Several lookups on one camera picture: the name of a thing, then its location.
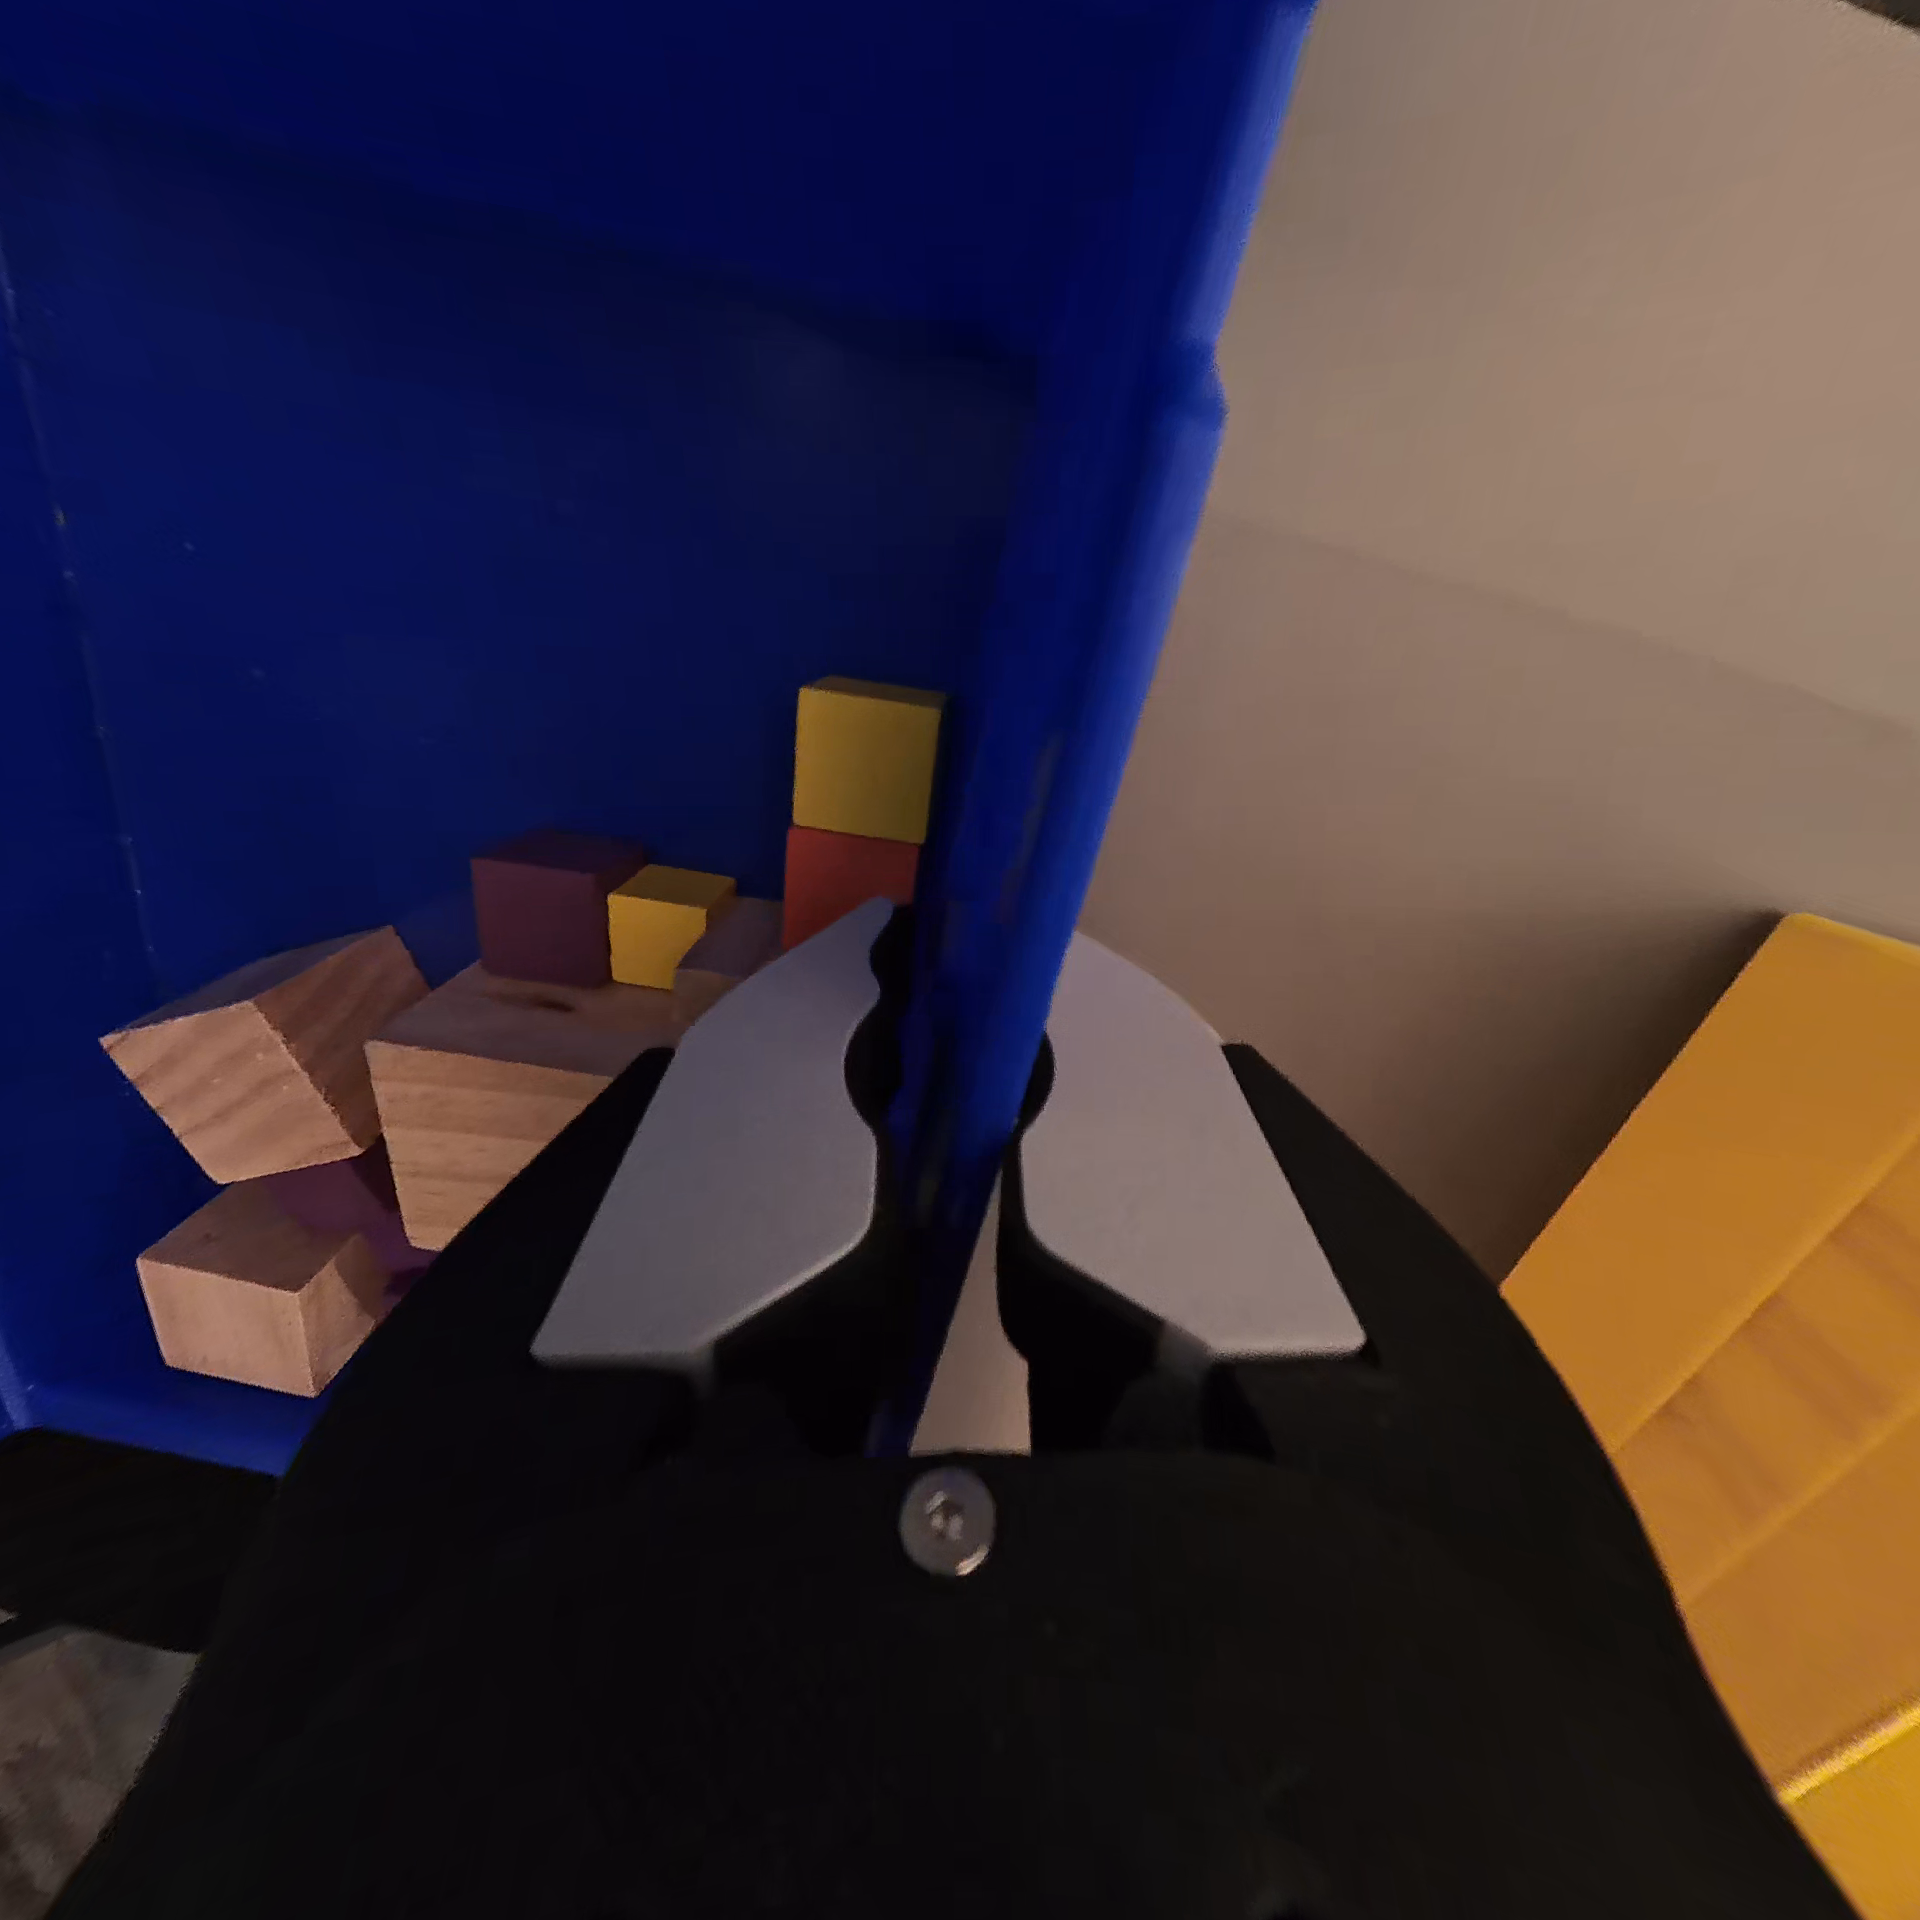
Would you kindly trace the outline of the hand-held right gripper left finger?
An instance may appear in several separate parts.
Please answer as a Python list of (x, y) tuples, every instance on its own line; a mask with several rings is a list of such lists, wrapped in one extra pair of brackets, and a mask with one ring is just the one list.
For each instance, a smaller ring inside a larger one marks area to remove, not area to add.
[(869, 1450), (915, 1279), (888, 1116), (913, 919), (866, 900), (685, 1034), (533, 1339), (552, 1370), (773, 1399)]

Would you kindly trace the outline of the pile of wooden cubes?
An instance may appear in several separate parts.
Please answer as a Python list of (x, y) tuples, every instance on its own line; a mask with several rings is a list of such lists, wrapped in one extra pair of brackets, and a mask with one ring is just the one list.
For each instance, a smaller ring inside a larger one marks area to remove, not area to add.
[(404, 1285), (650, 1050), (871, 906), (911, 906), (947, 697), (797, 697), (785, 899), (634, 841), (536, 830), (472, 862), (477, 963), (425, 985), (395, 927), (241, 967), (103, 1051), (218, 1183), (138, 1259), (161, 1359), (315, 1399)]

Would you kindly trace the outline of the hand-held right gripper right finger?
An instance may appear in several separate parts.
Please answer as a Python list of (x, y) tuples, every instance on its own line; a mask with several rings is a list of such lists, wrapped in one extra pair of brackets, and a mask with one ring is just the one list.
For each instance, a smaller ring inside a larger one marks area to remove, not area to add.
[(1036, 1452), (1098, 1447), (1141, 1386), (1204, 1404), (1229, 1370), (1354, 1359), (1368, 1341), (1220, 1036), (1083, 932), (995, 1231)]

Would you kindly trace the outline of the blue plastic box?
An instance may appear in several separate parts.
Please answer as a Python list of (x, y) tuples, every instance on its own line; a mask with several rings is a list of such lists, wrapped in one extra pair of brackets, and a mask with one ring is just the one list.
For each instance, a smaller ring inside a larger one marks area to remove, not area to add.
[(948, 697), (891, 1119), (933, 1276), (1202, 517), (1313, 5), (4, 5), (4, 1439), (282, 1471), (99, 1037), (628, 833), (778, 878), (797, 692)]

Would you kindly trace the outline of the yellow plastic box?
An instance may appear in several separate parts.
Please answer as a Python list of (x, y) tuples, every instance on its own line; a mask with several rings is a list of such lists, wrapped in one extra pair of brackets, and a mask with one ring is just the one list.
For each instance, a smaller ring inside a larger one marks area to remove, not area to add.
[(1919, 948), (1776, 924), (1505, 1283), (1721, 1702), (1919, 1916)]

